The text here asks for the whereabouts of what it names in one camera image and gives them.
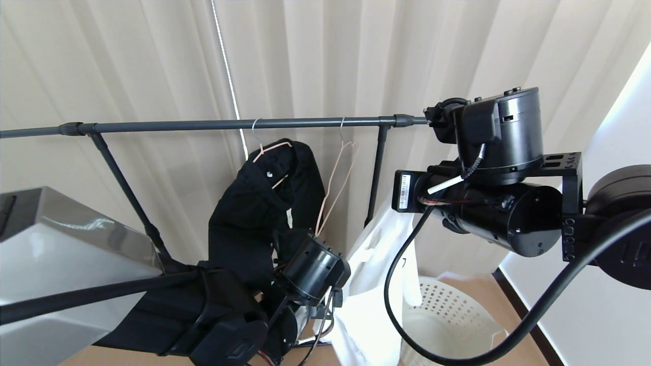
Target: rack leg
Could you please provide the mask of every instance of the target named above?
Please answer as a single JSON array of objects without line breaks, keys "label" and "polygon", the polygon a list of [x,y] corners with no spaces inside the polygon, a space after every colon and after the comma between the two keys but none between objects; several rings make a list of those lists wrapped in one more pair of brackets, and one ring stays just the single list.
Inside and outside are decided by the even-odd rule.
[{"label": "rack leg", "polygon": [[131,186],[129,186],[126,178],[124,178],[124,175],[122,174],[118,163],[115,161],[113,155],[111,154],[109,145],[106,144],[106,141],[104,141],[104,138],[101,134],[93,133],[89,134],[89,136],[90,139],[92,139],[92,142],[95,144],[95,147],[97,147],[97,149],[102,154],[102,157],[106,161],[106,164],[109,166],[111,173],[113,173],[113,176],[118,181],[118,184],[120,184],[120,188],[122,188],[122,191],[124,192],[126,198],[129,200],[129,203],[131,203],[131,206],[135,210],[135,213],[138,215],[138,218],[145,226],[145,233],[152,240],[152,243],[154,243],[154,246],[156,249],[158,249],[161,257],[165,257],[165,259],[171,259],[171,256],[169,255],[169,252],[163,243],[160,232],[154,226],[154,224],[149,221],[147,214],[145,214],[145,210],[143,210],[140,202],[138,202],[138,198],[136,198],[133,190],[131,189]]},{"label": "rack leg", "polygon": [[375,213],[375,201],[378,198],[378,186],[380,185],[380,173],[382,170],[382,159],[384,158],[384,145],[387,142],[387,132],[390,126],[380,126],[378,130],[378,149],[375,151],[375,166],[373,168],[373,179],[370,183],[370,199],[368,200],[368,214],[364,220],[364,227],[370,223]]}]

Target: clothes rack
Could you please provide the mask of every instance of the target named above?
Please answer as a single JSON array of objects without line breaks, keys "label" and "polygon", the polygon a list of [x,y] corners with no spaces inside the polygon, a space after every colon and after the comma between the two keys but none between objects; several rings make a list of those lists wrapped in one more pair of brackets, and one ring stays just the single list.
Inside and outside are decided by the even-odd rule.
[{"label": "clothes rack", "polygon": [[370,197],[368,200],[367,218],[364,226],[368,225],[375,212],[375,204],[378,198],[378,186],[380,183],[380,172],[384,147],[387,141],[387,133],[391,128],[403,128],[418,124],[428,124],[424,117],[411,115],[393,115],[382,117],[342,117],[333,118],[307,118],[307,119],[247,119],[247,120],[185,120],[185,121],[156,121],[156,122],[116,122],[116,123],[82,123],[69,122],[60,126],[23,128],[19,130],[0,131],[0,139],[11,139],[17,137],[34,137],[46,135],[65,136],[90,136],[95,147],[100,151],[102,158],[109,166],[113,176],[120,188],[135,210],[138,218],[145,226],[145,233],[152,240],[154,246],[161,253],[161,256],[171,259],[167,248],[160,236],[156,226],[149,220],[147,214],[140,205],[131,186],[115,161],[108,144],[104,141],[102,134],[114,132],[156,132],[156,131],[196,131],[196,130],[239,130],[251,129],[255,123],[256,129],[261,128],[308,128],[308,127],[378,127],[378,145],[375,153],[373,177],[371,180]]}]

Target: white cloth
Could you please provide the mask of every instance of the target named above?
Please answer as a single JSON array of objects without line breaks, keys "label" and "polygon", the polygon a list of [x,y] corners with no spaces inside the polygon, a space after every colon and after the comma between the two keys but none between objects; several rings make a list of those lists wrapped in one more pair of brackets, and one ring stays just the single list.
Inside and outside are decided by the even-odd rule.
[{"label": "white cloth", "polygon": [[[343,306],[335,309],[335,327],[323,338],[332,343],[343,366],[395,366],[400,360],[401,338],[384,307],[383,288],[391,261],[411,233],[412,221],[413,214],[391,209],[389,197],[346,256],[351,276],[343,288]],[[391,309],[401,324],[403,298],[412,306],[422,301],[414,243],[389,286]],[[315,322],[315,332],[319,325]]]}]

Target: laundry basket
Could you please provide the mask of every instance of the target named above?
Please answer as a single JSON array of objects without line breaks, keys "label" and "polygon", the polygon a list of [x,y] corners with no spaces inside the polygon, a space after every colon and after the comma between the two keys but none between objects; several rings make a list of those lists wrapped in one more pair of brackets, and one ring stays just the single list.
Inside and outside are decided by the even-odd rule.
[{"label": "laundry basket", "polygon": [[[448,358],[468,358],[493,347],[504,328],[470,296],[431,277],[420,276],[421,306],[405,306],[402,326],[426,350]],[[438,365],[402,342],[405,366]]]}]

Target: hanger hook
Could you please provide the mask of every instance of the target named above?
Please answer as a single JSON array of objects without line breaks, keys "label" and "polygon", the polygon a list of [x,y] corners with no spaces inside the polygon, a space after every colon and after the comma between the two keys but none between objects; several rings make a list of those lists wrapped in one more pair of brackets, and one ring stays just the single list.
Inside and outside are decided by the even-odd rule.
[{"label": "hanger hook", "polygon": [[341,136],[341,145],[344,144],[344,132],[343,132],[343,127],[344,127],[344,120],[346,117],[341,118],[341,124],[339,124],[339,135]]},{"label": "hanger hook", "polygon": [[253,134],[253,137],[255,137],[256,140],[260,143],[260,151],[262,152],[262,141],[260,138],[255,134],[255,124],[260,120],[260,118],[256,119],[253,121],[253,125],[251,126],[251,133]]}]

